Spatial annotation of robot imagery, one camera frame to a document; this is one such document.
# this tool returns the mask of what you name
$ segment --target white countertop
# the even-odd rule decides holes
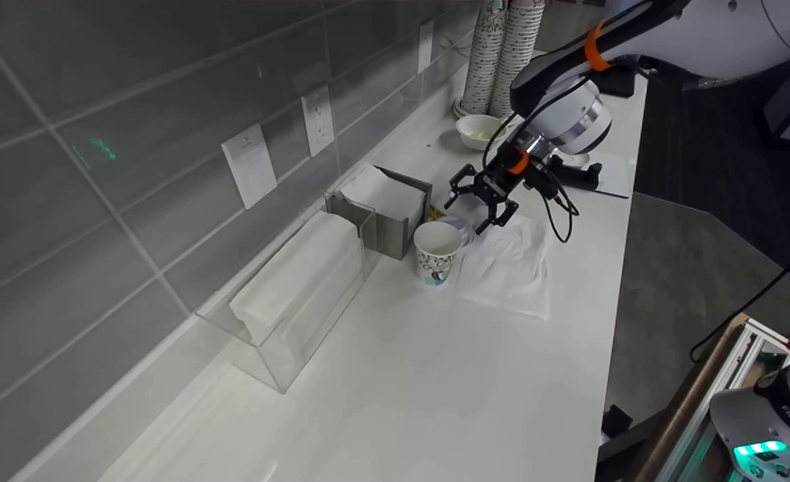
[[[633,102],[606,102],[617,127],[602,154],[630,166],[642,96],[638,81]],[[368,160],[447,186],[478,160],[451,130],[425,106]],[[383,257],[283,396],[217,360],[104,479],[591,479],[630,199],[570,197],[581,217],[550,250],[546,318],[420,290]],[[537,194],[515,199],[545,221]]]

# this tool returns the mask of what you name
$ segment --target green light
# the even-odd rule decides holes
[[[101,138],[93,138],[91,144],[97,147],[101,160],[119,160],[119,154]]]
[[[733,447],[737,459],[753,459],[753,455],[770,455],[770,454],[786,454],[788,444],[779,440],[759,443],[759,444],[740,444]]]

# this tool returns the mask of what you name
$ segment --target grout line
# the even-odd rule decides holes
[[[17,278],[26,277],[29,270],[40,269],[42,262],[49,262],[52,257],[68,253],[69,246],[76,246],[77,241],[89,238],[91,233],[101,230],[104,225],[109,225],[109,217],[100,221],[97,225],[69,235],[68,241],[57,245],[55,250],[42,253],[40,257],[36,257],[32,262],[22,265],[18,270],[13,270],[12,277],[0,278],[0,290],[13,284]]]
[[[76,447],[76,443],[87,438],[87,432],[104,422],[104,419],[113,419],[119,422],[119,407],[125,403],[125,400],[134,400],[138,396],[138,388],[144,377],[156,376],[160,368],[170,365],[170,360],[180,352],[188,355],[188,341],[199,333],[194,329],[202,329],[203,318],[202,316],[188,316],[174,333],[170,333],[154,352],[144,355],[142,363],[138,363],[119,383],[113,383],[104,396],[100,396],[93,404],[89,404],[83,411],[83,415],[77,415],[59,438],[55,438],[36,459],[29,459],[17,475],[13,475],[13,482],[32,482],[38,479],[38,475],[42,475],[45,467],[52,467],[57,460],[59,454],[64,454],[68,447]],[[213,365],[213,356],[203,360],[194,360],[196,371],[206,371]]]
[[[452,35],[439,33],[439,43],[444,49],[451,49],[452,55],[459,55],[460,60],[472,60],[472,55],[466,55],[460,47],[456,47]]]
[[[403,81],[391,94],[385,94],[380,102],[375,102],[371,110],[364,110],[358,118],[353,118],[352,124],[345,124],[340,135],[345,135],[348,130],[353,130],[357,124],[362,124],[364,118],[371,118],[380,106],[385,106],[391,96],[396,96],[400,92],[404,92],[409,84],[420,81],[420,75],[413,75],[408,81]]]
[[[294,173],[301,173],[306,163],[312,163],[317,156],[308,156],[302,160],[297,160],[293,169],[286,169],[281,178],[279,178],[279,186],[283,181],[289,181]],[[214,238],[217,233],[222,233],[233,221],[239,221],[245,213],[250,209],[239,209],[233,213],[227,221],[222,221],[217,229],[213,229],[206,235],[202,235],[196,245],[190,245],[184,253],[180,253],[174,260],[170,260],[160,270],[170,274],[172,269],[176,269],[184,257],[190,257],[196,250],[202,250],[210,238]]]
[[[119,206],[119,213],[131,213],[134,206],[144,203],[147,199],[159,197],[160,190],[172,189],[174,183],[180,183],[182,178],[203,169],[206,163],[217,160],[219,154],[206,154],[199,160],[188,163],[184,169],[170,175],[167,181],[156,183],[150,190],[140,194],[138,199],[131,199],[130,203]]]
[[[358,69],[368,69],[373,61],[380,61],[385,55],[400,51],[396,47],[400,47],[400,43],[395,40],[395,43],[388,43],[388,47],[373,51],[373,55],[371,55],[368,60],[362,60],[358,64],[352,64],[352,68],[340,69],[338,75],[334,75],[334,69],[329,69],[329,73],[332,73],[332,81],[329,81],[329,84],[334,84],[334,77],[348,77],[348,75],[357,75]]]
[[[245,51],[250,51],[250,49],[255,49],[255,47],[262,47],[262,43],[269,43],[269,40],[283,35],[283,33],[301,31],[301,28],[306,28],[306,25],[312,25],[312,21],[318,21],[318,20],[325,20],[325,17],[334,13],[334,12],[342,12],[342,9],[345,9],[345,6],[338,6],[338,9],[329,9],[329,12],[321,9],[321,12],[317,12],[317,13],[306,17],[306,20],[297,20],[297,21],[293,21],[293,25],[277,28],[277,31],[259,35],[259,39],[245,40],[245,43],[239,43],[239,47],[233,47],[233,49],[226,49],[226,51],[210,55],[210,57],[203,57],[203,60],[199,60],[199,61],[194,61],[194,64],[184,64],[184,68],[174,69],[174,73],[167,73],[167,75],[150,77],[150,81],[144,81],[144,84],[140,84],[140,85],[131,85],[131,90],[125,90],[125,92],[121,92],[121,94],[113,94],[113,96],[107,96],[107,100],[101,100],[101,102],[97,102],[97,106],[89,106],[89,107],[83,107],[83,110],[77,110],[77,114],[72,114],[72,116],[64,116],[64,118],[55,120],[52,127],[59,130],[59,127],[76,124],[76,120],[80,120],[80,118],[89,118],[89,116],[93,116],[93,114],[100,114],[100,110],[107,110],[107,107],[124,106],[124,102],[130,102],[130,100],[134,100],[134,96],[150,94],[150,92],[167,85],[167,84],[174,84],[174,81],[180,81],[180,77],[188,77],[188,75],[194,75],[194,73],[199,73],[199,69],[203,69],[203,68],[219,64],[219,61],[226,61],[226,60],[230,60],[230,57],[239,57],[239,55],[245,55]]]
[[[76,166],[76,173],[83,178],[83,183],[93,190],[93,197],[101,202],[101,206],[113,215],[113,221],[125,233],[130,245],[138,250],[138,256],[156,274],[156,278],[160,281],[160,288],[174,298],[174,302],[180,305],[180,310],[188,316],[190,309],[182,302],[180,293],[164,278],[164,274],[159,270],[159,262],[150,257],[150,253],[144,250],[144,245],[138,238],[138,233],[130,229],[130,222],[121,217],[121,213],[113,206],[113,202],[101,194],[101,189],[97,186],[97,181],[76,160],[72,147],[49,124],[49,118],[40,110],[40,106],[29,96],[29,92],[22,85],[22,81],[17,77],[17,73],[9,68],[9,61],[4,57],[0,57],[0,73],[18,92],[18,96],[24,100],[24,106],[38,116],[38,120],[45,127],[45,132],[55,138],[55,143],[68,154],[68,160]]]
[[[116,305],[109,305],[97,322],[91,322],[87,329],[80,329],[76,337],[69,337],[64,347],[52,352],[45,360],[40,360],[32,371],[26,371],[22,377],[17,377],[5,391],[0,391],[0,404],[18,391],[26,380],[32,380],[40,371],[45,371],[52,363],[57,363],[64,352],[69,352],[76,344],[80,344],[87,336],[91,336],[97,328],[101,328],[109,316],[116,316],[125,302],[131,302],[138,294],[142,294],[147,288],[154,288],[156,278],[142,281],[138,290],[131,290],[125,298],[121,298]]]
[[[210,233],[203,233],[196,245],[190,245],[184,253],[180,253],[174,260],[170,260],[164,265],[164,274],[174,270],[184,257],[190,257],[194,253],[199,253],[210,238],[214,238],[217,233],[222,233],[227,225],[233,225],[233,221],[239,221],[247,209],[233,213],[227,221],[222,221],[217,229],[213,229]]]
[[[329,40],[329,21],[325,21],[321,25],[321,55],[325,55],[325,64],[329,68],[329,77],[328,77],[328,84],[329,84],[329,110],[332,110],[332,130],[334,130],[334,102],[332,102],[332,94],[334,94],[334,68],[332,68],[332,40]],[[342,175],[342,156],[340,156],[340,138],[338,138],[338,130],[334,130],[334,143],[332,143],[332,147],[334,147],[334,163],[338,163],[338,178]]]
[[[42,135],[42,130],[29,130],[24,135],[9,138],[9,139],[0,143],[0,151],[13,147],[13,144],[26,143],[26,139],[36,139],[40,135]]]

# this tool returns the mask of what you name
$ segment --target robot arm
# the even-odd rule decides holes
[[[511,84],[523,124],[491,163],[479,173],[466,166],[451,181],[447,206],[460,197],[478,199],[484,206],[483,233],[518,213],[508,197],[519,186],[558,202],[562,189],[550,169],[553,154],[589,154],[612,132],[612,114],[586,75],[636,68],[641,57],[705,77],[744,77],[790,60],[790,9],[783,0],[645,0],[537,57]]]

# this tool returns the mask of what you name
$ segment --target dark floor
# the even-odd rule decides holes
[[[790,260],[790,144],[760,120],[788,73],[711,92],[650,81],[609,380],[636,422],[669,403],[689,347]],[[790,329],[790,278],[751,313]]]
[[[788,75],[790,64],[711,92],[684,92],[678,73],[654,75],[638,194],[711,213],[786,265],[790,144],[766,132],[763,106]]]
[[[636,197],[614,333],[609,404],[642,422],[692,371],[689,348],[779,265],[707,213]],[[748,313],[790,329],[790,277]]]

